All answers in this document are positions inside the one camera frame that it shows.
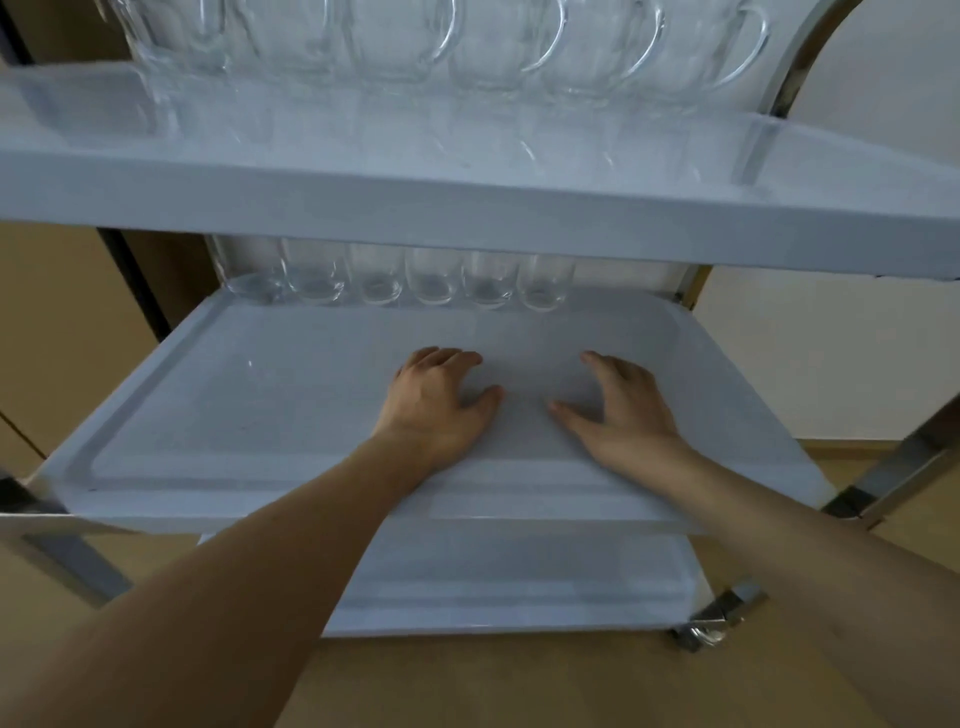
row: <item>baseboard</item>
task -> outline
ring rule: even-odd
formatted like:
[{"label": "baseboard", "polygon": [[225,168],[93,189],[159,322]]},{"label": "baseboard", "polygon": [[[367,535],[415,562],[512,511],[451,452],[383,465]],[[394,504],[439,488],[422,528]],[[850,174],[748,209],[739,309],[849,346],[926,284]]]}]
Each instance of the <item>baseboard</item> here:
[{"label": "baseboard", "polygon": [[812,458],[877,460],[891,452],[900,440],[797,440]]}]

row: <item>white wall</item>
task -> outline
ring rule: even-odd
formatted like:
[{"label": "white wall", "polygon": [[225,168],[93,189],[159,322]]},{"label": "white wall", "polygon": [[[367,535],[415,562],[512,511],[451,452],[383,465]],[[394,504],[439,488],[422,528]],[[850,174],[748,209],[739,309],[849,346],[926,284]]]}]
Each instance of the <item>white wall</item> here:
[{"label": "white wall", "polygon": [[[866,0],[791,120],[960,166],[957,0]],[[796,437],[899,439],[960,392],[960,282],[716,269],[696,315]]]}]

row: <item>person's left arm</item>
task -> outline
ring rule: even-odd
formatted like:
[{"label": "person's left arm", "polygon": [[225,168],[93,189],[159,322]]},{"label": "person's left arm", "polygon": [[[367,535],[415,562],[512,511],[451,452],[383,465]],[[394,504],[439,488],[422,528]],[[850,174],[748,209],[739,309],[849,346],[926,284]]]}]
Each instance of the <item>person's left arm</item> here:
[{"label": "person's left arm", "polygon": [[499,387],[458,402],[481,361],[412,354],[367,442],[111,602],[0,707],[0,724],[272,725],[387,514],[493,419]]}]

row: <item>person's left hand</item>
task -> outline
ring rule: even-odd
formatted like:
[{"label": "person's left hand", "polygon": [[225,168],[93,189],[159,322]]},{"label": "person's left hand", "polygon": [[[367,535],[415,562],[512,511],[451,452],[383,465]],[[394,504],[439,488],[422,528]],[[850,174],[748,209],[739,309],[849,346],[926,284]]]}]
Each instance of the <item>person's left hand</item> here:
[{"label": "person's left hand", "polygon": [[472,405],[461,406],[460,384],[482,362],[479,353],[460,349],[413,352],[394,376],[373,436],[409,440],[430,473],[449,468],[490,426],[504,397],[503,387],[488,387]]}]

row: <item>hand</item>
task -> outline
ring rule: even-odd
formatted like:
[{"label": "hand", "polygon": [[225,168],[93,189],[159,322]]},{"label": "hand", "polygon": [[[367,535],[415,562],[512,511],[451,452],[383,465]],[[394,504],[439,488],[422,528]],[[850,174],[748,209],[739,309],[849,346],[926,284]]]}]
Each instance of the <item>hand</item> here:
[{"label": "hand", "polygon": [[460,460],[490,426],[503,387],[486,389],[469,407],[460,404],[460,384],[483,362],[477,352],[428,347],[413,352],[387,391],[374,437],[409,440],[425,458],[427,474]]},{"label": "hand", "polygon": [[673,415],[657,389],[654,376],[633,362],[597,352],[581,360],[603,390],[604,421],[578,414],[569,404],[550,403],[550,412],[576,435],[593,459],[605,468],[639,480],[653,460],[692,453],[677,432]]}]

